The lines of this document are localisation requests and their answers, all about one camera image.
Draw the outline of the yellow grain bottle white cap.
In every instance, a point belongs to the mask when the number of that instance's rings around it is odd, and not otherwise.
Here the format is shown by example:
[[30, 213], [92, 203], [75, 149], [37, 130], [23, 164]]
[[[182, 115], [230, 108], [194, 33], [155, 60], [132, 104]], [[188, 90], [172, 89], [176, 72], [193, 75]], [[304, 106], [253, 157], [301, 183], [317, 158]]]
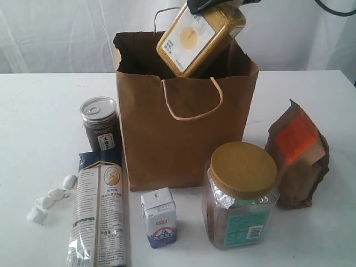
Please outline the yellow grain bottle white cap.
[[187, 4], [162, 35], [156, 52], [177, 77], [196, 77], [244, 28], [239, 7], [219, 3], [197, 14]]

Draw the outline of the dark tea can silver lid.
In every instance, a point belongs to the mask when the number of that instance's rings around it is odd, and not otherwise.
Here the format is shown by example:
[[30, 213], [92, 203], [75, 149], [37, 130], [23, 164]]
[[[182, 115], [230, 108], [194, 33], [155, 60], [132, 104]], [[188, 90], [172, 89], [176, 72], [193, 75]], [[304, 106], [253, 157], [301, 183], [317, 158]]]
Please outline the dark tea can silver lid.
[[80, 113], [92, 151], [122, 148], [115, 100], [105, 96], [91, 98], [81, 105]]

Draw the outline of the clear jar yellow lid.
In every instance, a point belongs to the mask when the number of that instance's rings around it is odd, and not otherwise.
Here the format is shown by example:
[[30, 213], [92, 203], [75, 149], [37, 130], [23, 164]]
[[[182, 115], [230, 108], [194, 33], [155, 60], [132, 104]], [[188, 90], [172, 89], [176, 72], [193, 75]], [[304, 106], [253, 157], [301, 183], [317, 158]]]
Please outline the clear jar yellow lid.
[[202, 215], [218, 249], [258, 243], [279, 198], [277, 167], [259, 146], [229, 142], [218, 147], [204, 170]]

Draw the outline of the white marshmallow bottom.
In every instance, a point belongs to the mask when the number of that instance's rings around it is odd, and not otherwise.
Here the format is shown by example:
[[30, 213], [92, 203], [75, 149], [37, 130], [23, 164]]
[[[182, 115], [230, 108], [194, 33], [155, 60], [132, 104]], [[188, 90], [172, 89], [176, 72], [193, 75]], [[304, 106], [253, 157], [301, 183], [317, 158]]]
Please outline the white marshmallow bottom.
[[46, 218], [46, 213], [41, 209], [34, 207], [32, 210], [27, 214], [26, 219], [35, 224], [42, 224]]

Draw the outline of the brown paper bag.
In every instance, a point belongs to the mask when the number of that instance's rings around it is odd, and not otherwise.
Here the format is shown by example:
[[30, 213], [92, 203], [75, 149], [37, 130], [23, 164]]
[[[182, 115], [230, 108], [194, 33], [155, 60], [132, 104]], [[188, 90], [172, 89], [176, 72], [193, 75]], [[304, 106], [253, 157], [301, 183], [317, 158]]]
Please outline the brown paper bag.
[[177, 77], [156, 52], [164, 33], [113, 41], [131, 191], [200, 186], [214, 150], [242, 139], [259, 73], [234, 38], [198, 76]]

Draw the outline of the long pasta packet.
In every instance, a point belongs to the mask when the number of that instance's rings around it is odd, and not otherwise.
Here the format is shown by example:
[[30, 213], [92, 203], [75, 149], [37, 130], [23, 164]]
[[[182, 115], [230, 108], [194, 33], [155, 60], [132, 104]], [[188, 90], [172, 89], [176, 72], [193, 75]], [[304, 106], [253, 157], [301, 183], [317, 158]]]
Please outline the long pasta packet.
[[67, 266], [126, 266], [122, 154], [80, 154]]

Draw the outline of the white marshmallow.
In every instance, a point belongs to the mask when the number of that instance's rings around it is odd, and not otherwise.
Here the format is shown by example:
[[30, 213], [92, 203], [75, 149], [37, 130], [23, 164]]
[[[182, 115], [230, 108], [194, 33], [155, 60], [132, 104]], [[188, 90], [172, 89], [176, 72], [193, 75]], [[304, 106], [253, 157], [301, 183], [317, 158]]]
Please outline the white marshmallow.
[[35, 224], [42, 224], [46, 218], [46, 213], [41, 209], [34, 207], [32, 210], [27, 214], [26, 219]]
[[65, 190], [72, 189], [74, 187], [76, 181], [77, 181], [76, 175], [67, 175], [63, 180], [63, 188]]
[[36, 204], [36, 206], [39, 209], [48, 210], [49, 208], [51, 208], [54, 205], [55, 200], [51, 197], [43, 196], [43, 197], [37, 198], [34, 203]]
[[51, 189], [48, 192], [48, 197], [54, 201], [62, 200], [65, 197], [66, 191], [60, 188]]

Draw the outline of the brown pouch orange label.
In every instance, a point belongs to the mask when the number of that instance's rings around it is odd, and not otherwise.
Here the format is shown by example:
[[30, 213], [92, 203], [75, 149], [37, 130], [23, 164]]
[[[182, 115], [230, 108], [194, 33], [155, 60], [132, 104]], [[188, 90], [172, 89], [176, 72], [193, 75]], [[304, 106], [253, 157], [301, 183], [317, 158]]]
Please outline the brown pouch orange label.
[[265, 150], [278, 174], [283, 209], [312, 206], [313, 194], [329, 171], [329, 145], [308, 114], [294, 101], [269, 128]]

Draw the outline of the white backdrop curtain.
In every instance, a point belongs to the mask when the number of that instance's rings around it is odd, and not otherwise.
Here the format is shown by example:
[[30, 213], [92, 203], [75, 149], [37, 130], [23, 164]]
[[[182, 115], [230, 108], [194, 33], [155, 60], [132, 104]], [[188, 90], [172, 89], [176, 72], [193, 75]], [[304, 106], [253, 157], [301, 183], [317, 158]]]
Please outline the white backdrop curtain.
[[[2, 1], [1, 72], [112, 72], [117, 32], [164, 31], [183, 1]], [[242, 7], [241, 48], [263, 71], [341, 70], [355, 79], [355, 17], [314, 1]]]

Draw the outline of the small white blue milk carton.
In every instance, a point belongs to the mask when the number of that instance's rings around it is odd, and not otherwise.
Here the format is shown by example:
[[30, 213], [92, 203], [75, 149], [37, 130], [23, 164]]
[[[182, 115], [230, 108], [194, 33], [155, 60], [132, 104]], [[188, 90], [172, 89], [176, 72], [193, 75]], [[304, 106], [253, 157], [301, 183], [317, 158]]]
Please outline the small white blue milk carton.
[[154, 249], [177, 240], [176, 204], [169, 188], [141, 195], [147, 239]]

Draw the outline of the white marshmallow top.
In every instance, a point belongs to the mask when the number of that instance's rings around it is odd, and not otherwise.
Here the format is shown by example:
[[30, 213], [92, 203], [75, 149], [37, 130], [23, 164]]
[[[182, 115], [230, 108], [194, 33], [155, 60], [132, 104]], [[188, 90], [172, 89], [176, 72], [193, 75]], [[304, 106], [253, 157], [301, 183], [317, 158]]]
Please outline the white marshmallow top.
[[63, 180], [63, 188], [65, 190], [72, 189], [74, 187], [76, 181], [77, 181], [76, 175], [67, 175]]

